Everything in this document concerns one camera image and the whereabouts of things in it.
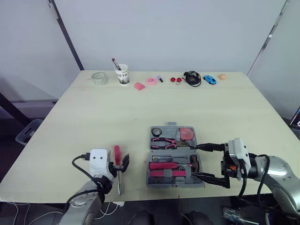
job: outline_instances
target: black cable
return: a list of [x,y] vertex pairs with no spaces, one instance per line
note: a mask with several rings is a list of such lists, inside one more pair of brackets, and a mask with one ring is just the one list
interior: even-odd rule
[[185,76],[184,80],[192,87],[200,86],[201,77],[200,74],[198,74],[197,72],[189,71],[189,72],[185,72],[183,75]]
[[76,158],[74,158],[72,160],[72,165],[80,170],[81,172],[83,172],[85,175],[88,176],[88,178],[90,178],[97,186],[98,189],[102,189],[101,185],[95,180],[95,178],[93,178],[88,172],[86,172],[84,169],[82,169],[81,167],[79,167],[78,165],[75,164],[75,161],[78,160],[79,158],[86,158],[86,155],[81,155],[81,156],[77,156]]
[[[247,203],[249,205],[255,205],[255,206],[259,206],[256,202],[251,202],[251,201],[248,201],[248,200],[245,200],[245,199],[240,199],[240,201],[244,202],[244,203]],[[263,211],[273,211],[273,212],[276,212],[276,213],[280,213],[282,215],[285,215],[285,216],[290,216],[290,217],[293,217],[293,218],[297,218],[297,215],[294,215],[292,213],[289,213],[289,212],[283,212],[283,211],[280,211],[280,210],[277,210],[277,209],[274,209],[274,208],[270,208],[270,207],[267,207],[267,206],[261,206]]]
[[262,190],[262,187],[263,187],[263,184],[266,180],[266,177],[267,177],[267,174],[268,174],[268,171],[269,171],[269,167],[270,167],[270,158],[268,155],[259,155],[259,157],[265,157],[266,160],[267,160],[267,164],[266,164],[266,167],[265,167],[265,170],[264,170],[264,173],[263,173],[263,176],[262,176],[262,180],[259,184],[259,187],[258,187],[258,190],[257,190],[257,204],[259,206],[259,208],[261,210],[263,210],[262,208],[262,205],[261,205],[261,199],[260,199],[260,195],[261,195],[261,190]]
[[103,193],[103,190],[102,189],[92,189],[92,190],[86,190],[86,191],[82,191],[82,192],[79,192],[73,196],[71,196],[67,202],[66,202],[66,205],[65,205],[65,208],[64,208],[64,212],[66,212],[68,210],[68,207],[69,207],[69,203],[70,201],[73,199],[73,198],[76,198],[80,195],[84,195],[84,194],[87,194],[87,193],[92,193],[92,192],[98,192],[100,194],[100,199],[101,201],[104,201],[104,193]]
[[243,178],[243,185],[242,185],[242,188],[240,189],[240,193],[238,195],[238,199],[241,199],[245,192],[246,185],[247,185],[247,169],[246,169],[246,163],[244,162],[244,160],[239,159],[239,164],[240,164],[240,174]]
[[239,196],[238,196],[238,199],[241,199],[244,192],[245,192],[245,189],[246,189],[246,185],[247,185],[247,177],[243,177],[243,185],[242,185],[242,188],[240,190],[240,193],[239,193]]

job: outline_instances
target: gray toolbox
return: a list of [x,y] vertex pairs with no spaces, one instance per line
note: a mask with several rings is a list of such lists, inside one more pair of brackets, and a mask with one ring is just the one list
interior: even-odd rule
[[[192,131],[193,136],[190,135],[188,140],[183,140],[180,129],[182,133],[184,133],[183,131]],[[168,126],[151,127],[151,153],[147,159],[146,185],[150,188],[203,187],[204,181],[192,175],[192,172],[203,172],[199,154],[196,153],[195,149],[190,148],[190,146],[196,145],[193,127],[178,127],[176,122],[169,122]],[[171,163],[167,165],[171,167],[175,165],[174,163],[182,166],[173,169],[161,169],[162,164],[158,163]]]

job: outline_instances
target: pen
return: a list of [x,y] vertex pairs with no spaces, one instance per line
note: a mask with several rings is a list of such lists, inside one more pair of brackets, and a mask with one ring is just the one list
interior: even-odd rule
[[114,65],[118,70],[121,70],[120,66],[118,65],[117,61],[114,58],[112,58],[112,62],[114,63]]

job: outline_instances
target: gray wall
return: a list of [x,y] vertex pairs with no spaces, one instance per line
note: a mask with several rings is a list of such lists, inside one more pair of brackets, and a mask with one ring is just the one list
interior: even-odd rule
[[79,73],[46,0],[0,1],[0,92],[9,100],[57,99]]
[[291,0],[250,80],[280,116],[291,119],[300,105],[300,0]]
[[247,73],[284,0],[59,0],[85,69]]

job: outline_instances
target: ping pong ball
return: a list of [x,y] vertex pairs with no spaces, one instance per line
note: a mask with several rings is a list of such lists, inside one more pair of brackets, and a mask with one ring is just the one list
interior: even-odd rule
[[219,78],[220,78],[220,80],[225,80],[226,79],[226,75],[225,74],[220,74]]

